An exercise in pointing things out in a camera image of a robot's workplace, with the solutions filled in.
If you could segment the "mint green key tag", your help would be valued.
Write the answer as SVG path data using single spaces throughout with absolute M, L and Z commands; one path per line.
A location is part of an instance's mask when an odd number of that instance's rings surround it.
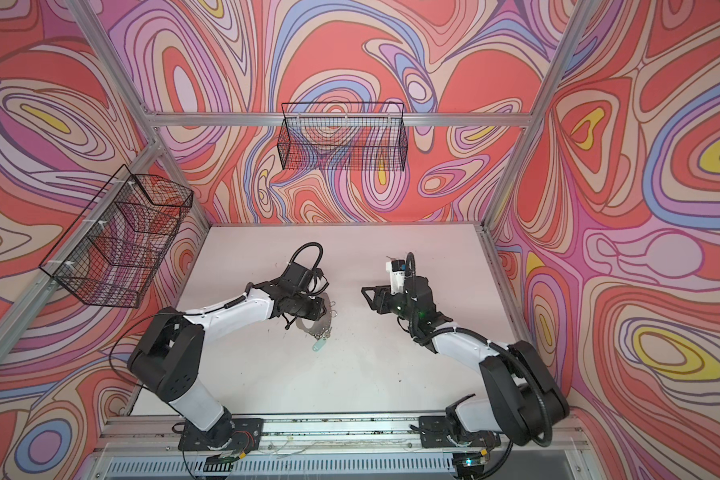
M 312 350 L 314 352 L 319 352 L 325 346 L 326 343 L 327 343 L 327 340 L 324 338 L 321 338 L 314 343 L 314 345 L 312 346 Z

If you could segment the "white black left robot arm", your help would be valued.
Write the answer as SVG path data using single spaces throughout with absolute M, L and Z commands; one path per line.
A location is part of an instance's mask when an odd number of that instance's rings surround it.
M 286 329 L 299 320 L 320 321 L 328 314 L 324 292 L 329 282 L 320 269 L 323 254 L 320 243 L 307 242 L 296 249 L 280 276 L 250 282 L 238 296 L 199 309 L 160 310 L 149 318 L 127 360 L 129 373 L 179 413 L 203 446 L 231 447 L 239 432 L 232 415 L 198 379 L 203 348 L 272 319 L 283 318 Z

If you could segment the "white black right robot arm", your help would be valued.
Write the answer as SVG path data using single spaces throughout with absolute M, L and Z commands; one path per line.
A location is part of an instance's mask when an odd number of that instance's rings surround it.
M 456 446 L 468 446 L 482 435 L 503 435 L 516 445 L 548 447 L 554 426 L 567 418 L 570 406 L 536 348 L 527 341 L 493 341 L 458 325 L 442 313 L 429 280 L 416 271 L 413 253 L 386 264 L 390 283 L 363 287 L 369 308 L 392 314 L 417 345 L 449 357 L 477 372 L 486 396 L 467 395 L 446 407 L 440 428 L 419 422 L 425 436 L 438 435 Z

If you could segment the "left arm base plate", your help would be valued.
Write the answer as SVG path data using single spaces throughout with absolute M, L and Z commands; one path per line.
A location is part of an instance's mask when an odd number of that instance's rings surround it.
M 234 418 L 205 432 L 186 420 L 178 450 L 182 452 L 232 451 L 249 453 L 257 450 L 263 432 L 263 418 Z

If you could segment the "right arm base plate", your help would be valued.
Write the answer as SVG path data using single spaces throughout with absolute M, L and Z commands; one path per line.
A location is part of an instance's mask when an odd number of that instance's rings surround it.
M 446 415 L 424 415 L 411 424 L 424 448 L 481 448 L 492 450 L 501 445 L 500 436 L 490 431 L 470 432 L 456 419 Z

